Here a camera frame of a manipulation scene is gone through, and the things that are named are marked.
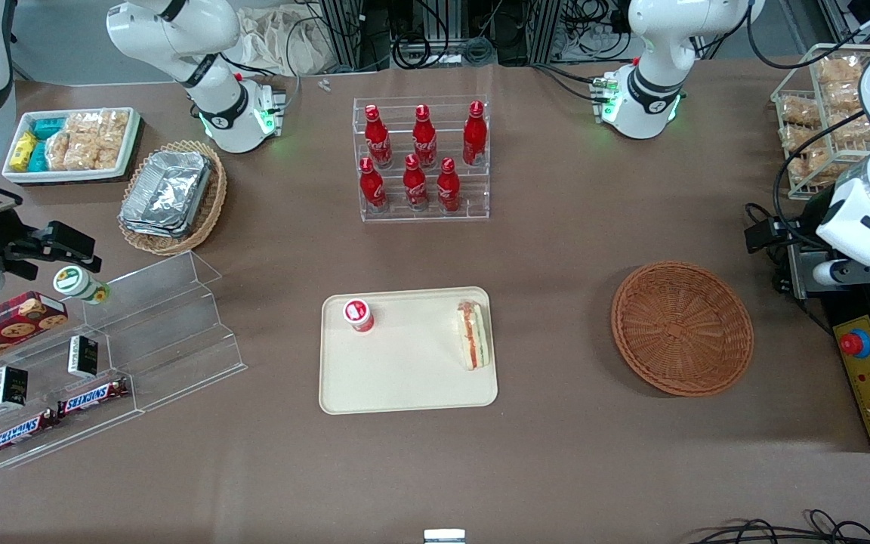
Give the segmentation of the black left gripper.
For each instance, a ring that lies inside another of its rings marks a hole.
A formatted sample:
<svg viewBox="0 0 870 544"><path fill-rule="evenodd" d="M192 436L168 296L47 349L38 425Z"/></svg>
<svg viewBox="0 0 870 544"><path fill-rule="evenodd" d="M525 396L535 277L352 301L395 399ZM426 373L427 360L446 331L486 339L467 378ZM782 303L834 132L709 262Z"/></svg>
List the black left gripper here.
<svg viewBox="0 0 870 544"><path fill-rule="evenodd" d="M788 269L791 273L791 292L799 299L808 299L812 294L822 292L843 292L851 286L870 283L870 266L853 261L845 255L832 254L826 250L816 250L798 242L788 234L783 221L764 219L745 228L745 248L747 254L757 252L772 255L781 246L781 235L785 241L794 242L788 246Z"/></svg>

